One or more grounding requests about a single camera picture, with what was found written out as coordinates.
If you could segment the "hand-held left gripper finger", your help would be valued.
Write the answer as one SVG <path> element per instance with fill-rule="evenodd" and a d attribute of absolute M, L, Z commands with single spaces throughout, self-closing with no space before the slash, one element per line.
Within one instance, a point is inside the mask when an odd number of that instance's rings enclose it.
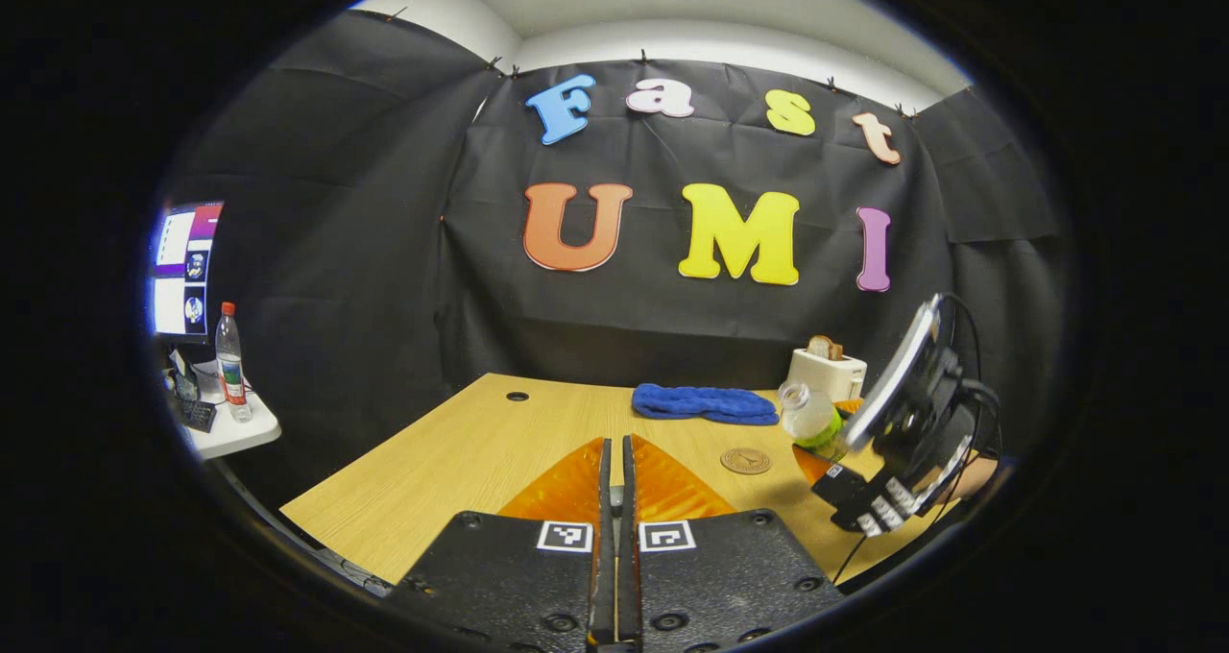
<path fill-rule="evenodd" d="M 637 652 L 732 652 L 843 599 L 787 521 L 737 510 L 649 440 L 622 441 L 617 635 Z"/>
<path fill-rule="evenodd" d="M 391 606 L 499 652 L 592 652 L 614 641 L 612 443 L 567 453 L 494 513 L 445 523 Z"/>

